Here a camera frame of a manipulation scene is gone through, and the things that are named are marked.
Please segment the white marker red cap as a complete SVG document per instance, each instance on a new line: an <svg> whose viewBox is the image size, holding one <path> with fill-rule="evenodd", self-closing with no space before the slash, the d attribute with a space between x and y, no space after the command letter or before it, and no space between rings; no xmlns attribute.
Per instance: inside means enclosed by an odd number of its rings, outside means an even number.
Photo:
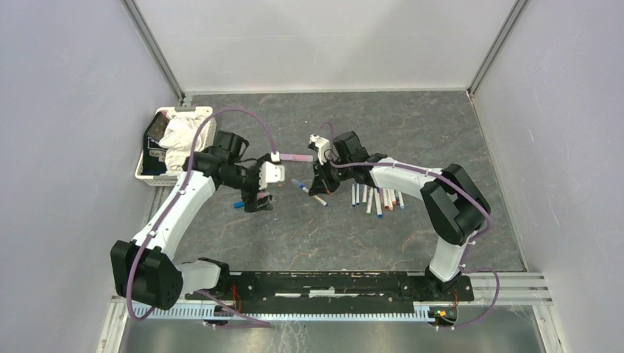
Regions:
<svg viewBox="0 0 624 353"><path fill-rule="evenodd" d="M388 197L388 194L387 194L387 190L386 190L386 189L382 189L382 190L381 190L381 196L382 196L382 198L383 198L383 206L384 206L384 208L385 208L385 209L387 209L387 210L388 210L388 209L389 209L390 204L389 204L389 197Z"/></svg>

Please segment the white marker light-blue cap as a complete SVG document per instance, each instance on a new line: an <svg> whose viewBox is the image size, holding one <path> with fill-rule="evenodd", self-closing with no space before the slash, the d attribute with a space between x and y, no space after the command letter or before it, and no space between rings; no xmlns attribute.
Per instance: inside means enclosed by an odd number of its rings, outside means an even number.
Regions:
<svg viewBox="0 0 624 353"><path fill-rule="evenodd" d="M399 191L396 192L396 200L397 200L397 204L399 205L400 209L404 209L405 208L405 202L403 200L403 194Z"/></svg>

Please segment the lilac highlighter pen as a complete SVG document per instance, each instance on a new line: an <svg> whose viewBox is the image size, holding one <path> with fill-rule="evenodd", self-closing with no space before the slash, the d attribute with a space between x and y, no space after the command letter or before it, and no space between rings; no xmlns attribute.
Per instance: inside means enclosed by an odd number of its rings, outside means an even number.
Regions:
<svg viewBox="0 0 624 353"><path fill-rule="evenodd" d="M280 159L286 162L312 163L314 158L306 154L281 154Z"/></svg>

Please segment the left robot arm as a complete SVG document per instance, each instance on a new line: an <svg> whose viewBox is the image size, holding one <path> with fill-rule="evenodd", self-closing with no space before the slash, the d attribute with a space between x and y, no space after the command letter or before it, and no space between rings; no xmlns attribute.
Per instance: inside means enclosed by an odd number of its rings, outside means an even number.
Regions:
<svg viewBox="0 0 624 353"><path fill-rule="evenodd" d="M199 209L219 187L239 190L247 212L272 208L264 192L285 177L280 155L271 151L245 167L242 156L248 145L237 134L217 132L212 145L187 158L177 184L147 225L132 240L113 245L115 290L128 304L168 310L181 296L198 290L217 300L230 293L228 264L199 258L175 265L173 258Z"/></svg>

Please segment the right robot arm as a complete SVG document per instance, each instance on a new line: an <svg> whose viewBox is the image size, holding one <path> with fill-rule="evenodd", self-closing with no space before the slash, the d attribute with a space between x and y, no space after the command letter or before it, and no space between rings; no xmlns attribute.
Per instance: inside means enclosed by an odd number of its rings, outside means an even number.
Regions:
<svg viewBox="0 0 624 353"><path fill-rule="evenodd" d="M309 149L317 154L309 195L330 194L352 180L374 190L387 189L423 202L434 231L436 250L426 268L425 291L435 300L446 299L468 243L492 224L491 207L463 167L425 168L401 163L385 154L369 154L355 132L333 140L311 135Z"/></svg>

